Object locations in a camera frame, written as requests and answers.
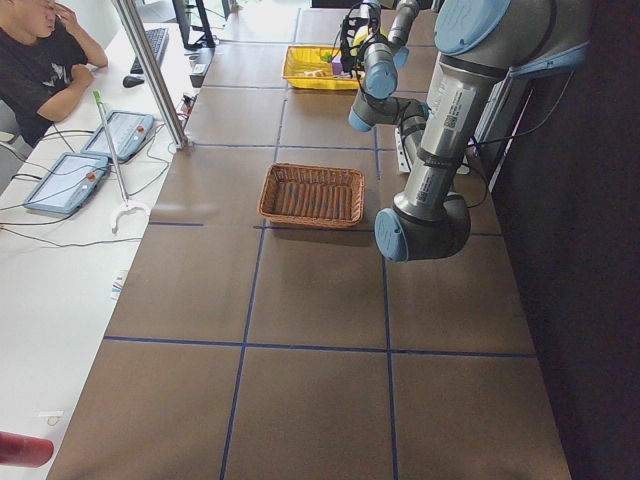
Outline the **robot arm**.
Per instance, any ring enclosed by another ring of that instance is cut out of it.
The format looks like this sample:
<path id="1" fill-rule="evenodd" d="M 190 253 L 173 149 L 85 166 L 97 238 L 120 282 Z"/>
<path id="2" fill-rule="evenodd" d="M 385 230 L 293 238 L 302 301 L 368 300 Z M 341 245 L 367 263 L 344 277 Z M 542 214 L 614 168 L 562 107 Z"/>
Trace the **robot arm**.
<path id="1" fill-rule="evenodd" d="M 407 42 L 412 26 L 423 7 L 438 12 L 443 4 L 443 1 L 364 1 L 359 7 L 364 32 L 356 34 L 363 38 L 354 46 L 363 70 L 373 75 L 374 71 L 390 74 L 402 68 L 408 60 Z M 388 31 L 382 26 L 381 15 L 385 8 L 395 12 Z"/>
<path id="2" fill-rule="evenodd" d="M 403 191 L 376 216 L 376 243 L 395 262 L 447 258 L 469 236 L 468 207 L 453 180 L 494 85 L 508 76 L 534 78 L 575 68 L 586 54 L 594 4 L 445 2 L 434 27 L 438 58 L 425 102 L 394 94 L 420 6 L 387 2 L 396 16 L 383 33 L 382 5 L 365 2 L 356 19 L 356 27 L 368 32 L 356 47 L 365 76 L 349 122 L 359 131 L 396 126 L 411 167 Z"/>

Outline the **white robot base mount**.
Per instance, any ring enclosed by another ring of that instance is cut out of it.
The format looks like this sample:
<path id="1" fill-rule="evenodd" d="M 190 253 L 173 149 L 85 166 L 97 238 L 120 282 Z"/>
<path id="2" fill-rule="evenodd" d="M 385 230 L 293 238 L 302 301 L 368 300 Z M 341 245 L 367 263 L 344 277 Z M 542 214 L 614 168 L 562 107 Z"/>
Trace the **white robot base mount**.
<path id="1" fill-rule="evenodd" d="M 394 139 L 396 145 L 396 158 L 398 170 L 400 173 L 409 174 L 412 169 L 412 161 L 406 156 L 404 142 L 401 137 L 400 128 L 396 127 L 394 130 Z M 459 175 L 468 175 L 470 173 L 470 166 L 463 162 L 457 170 Z"/>

